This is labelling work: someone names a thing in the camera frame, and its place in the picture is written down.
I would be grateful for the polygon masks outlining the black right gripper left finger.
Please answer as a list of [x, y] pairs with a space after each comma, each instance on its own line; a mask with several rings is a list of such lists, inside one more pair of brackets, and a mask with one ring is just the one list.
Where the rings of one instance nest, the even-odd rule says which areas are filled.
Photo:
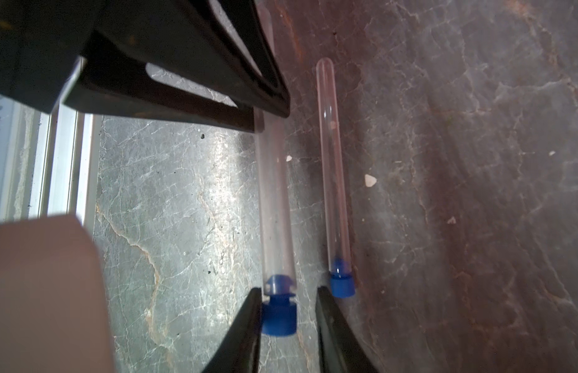
[[203, 372], [258, 372], [262, 292], [252, 288]]

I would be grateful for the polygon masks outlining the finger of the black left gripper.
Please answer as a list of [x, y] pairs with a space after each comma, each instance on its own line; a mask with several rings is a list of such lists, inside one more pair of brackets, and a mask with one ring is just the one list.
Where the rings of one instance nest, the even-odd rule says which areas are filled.
[[291, 97], [253, 1], [223, 1], [247, 58], [208, 1], [108, 1], [97, 31], [126, 56], [279, 117]]

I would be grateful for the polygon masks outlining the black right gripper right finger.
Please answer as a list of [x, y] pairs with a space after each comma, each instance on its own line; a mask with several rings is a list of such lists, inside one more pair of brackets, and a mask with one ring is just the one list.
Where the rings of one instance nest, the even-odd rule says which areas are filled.
[[377, 372], [326, 286], [315, 303], [321, 372]]

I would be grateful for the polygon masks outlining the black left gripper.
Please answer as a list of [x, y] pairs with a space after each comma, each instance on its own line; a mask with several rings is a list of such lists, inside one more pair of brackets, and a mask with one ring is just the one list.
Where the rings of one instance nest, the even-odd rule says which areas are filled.
[[[51, 112], [104, 5], [0, 1], [0, 95]], [[157, 82], [124, 55], [87, 60], [64, 103], [83, 113], [255, 131], [253, 110]]]

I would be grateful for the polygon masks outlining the blue rubber stopper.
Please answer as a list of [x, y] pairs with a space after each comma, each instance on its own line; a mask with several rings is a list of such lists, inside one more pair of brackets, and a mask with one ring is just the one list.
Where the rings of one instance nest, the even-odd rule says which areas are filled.
[[336, 258], [329, 267], [330, 290], [335, 298], [350, 298], [355, 295], [356, 287], [351, 264]]
[[295, 283], [284, 274], [275, 274], [265, 283], [267, 301], [262, 304], [262, 333], [272, 337], [289, 337], [297, 331]]

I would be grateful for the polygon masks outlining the clear glass test tube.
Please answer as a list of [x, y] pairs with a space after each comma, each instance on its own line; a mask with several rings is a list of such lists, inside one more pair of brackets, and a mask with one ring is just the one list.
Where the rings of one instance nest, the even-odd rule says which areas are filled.
[[351, 276], [347, 197], [334, 64], [322, 58], [316, 65], [323, 191], [329, 273], [334, 278]]
[[284, 120], [256, 110], [254, 139], [264, 294], [293, 294], [297, 281], [287, 189]]

